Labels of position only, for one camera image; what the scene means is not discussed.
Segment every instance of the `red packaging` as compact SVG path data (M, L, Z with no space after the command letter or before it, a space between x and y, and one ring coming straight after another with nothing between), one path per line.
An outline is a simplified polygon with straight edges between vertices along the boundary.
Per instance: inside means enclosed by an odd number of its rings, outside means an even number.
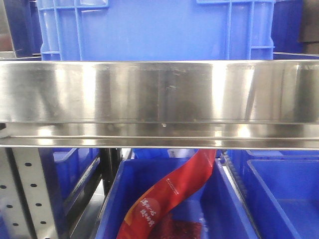
M147 239L175 206L198 191L212 174L216 150L200 149L184 165L149 188L129 209L117 239Z

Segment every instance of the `blue plastic bin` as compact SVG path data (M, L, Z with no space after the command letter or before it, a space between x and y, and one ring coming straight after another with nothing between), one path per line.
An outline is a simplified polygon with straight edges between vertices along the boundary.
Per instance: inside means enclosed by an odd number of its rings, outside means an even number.
M186 159L125 160L108 196L96 239L115 239L133 203ZM216 161L207 183L172 210L176 220L202 223L203 239L257 239L221 164Z
M272 59L275 0L38 0L43 60Z
M319 161L250 160L247 205L263 239L319 236Z
M4 224L1 211L0 211L0 238L1 239L10 239L6 226Z
M303 0L276 0L271 34L276 52L303 52L298 42L302 13Z
M99 153L98 148L79 148L79 176L89 167Z
M39 54L42 45L41 28L38 14L38 7L35 0L30 0L30 10L32 19L32 33L33 33L33 53Z
M247 161L249 159L313 159L319 160L319 150L228 150L236 172L244 184L247 178Z
M53 158L62 198L66 199L79 180L78 148L55 148Z

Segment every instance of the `blue plastic crate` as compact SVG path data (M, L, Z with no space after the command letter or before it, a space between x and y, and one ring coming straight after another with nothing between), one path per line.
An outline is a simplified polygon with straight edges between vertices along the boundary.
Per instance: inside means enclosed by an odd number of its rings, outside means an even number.
M303 52L298 42L302 13L303 0L276 0L272 28L276 52Z
M35 0L30 0L31 20L32 20L32 34L33 34L33 53L40 53L42 45L41 28L38 14L38 7Z
M125 160L108 196L96 239L115 239L133 203L159 179L186 159ZM216 161L207 183L172 211L176 220L202 223L201 238L257 239L221 164Z
M98 148L79 148L79 176L81 176L88 166L93 162L99 153Z
M247 205L264 239L319 235L319 161L250 160Z
M1 211L0 211L0 238L1 239L10 239L6 226L4 224Z
M272 59L275 0L38 0L43 60Z
M63 199L69 196L79 180L78 150L78 148L55 148L53 150L53 158Z
M228 150L236 172L246 184L245 174L250 159L314 159L319 160L319 150Z

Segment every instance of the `white label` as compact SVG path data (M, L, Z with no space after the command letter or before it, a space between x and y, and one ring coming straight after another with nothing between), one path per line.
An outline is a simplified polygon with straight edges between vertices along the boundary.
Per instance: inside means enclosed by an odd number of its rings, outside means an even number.
M172 148L167 152L170 158L187 158L192 157L195 154L194 149L188 148Z

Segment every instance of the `perforated metal post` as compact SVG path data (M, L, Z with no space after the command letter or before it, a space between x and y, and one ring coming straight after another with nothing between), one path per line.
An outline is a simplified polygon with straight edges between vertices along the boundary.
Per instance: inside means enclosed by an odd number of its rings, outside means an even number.
M13 148L37 239L68 239L51 149Z
M21 180L9 148L0 148L0 210L11 239L35 239Z

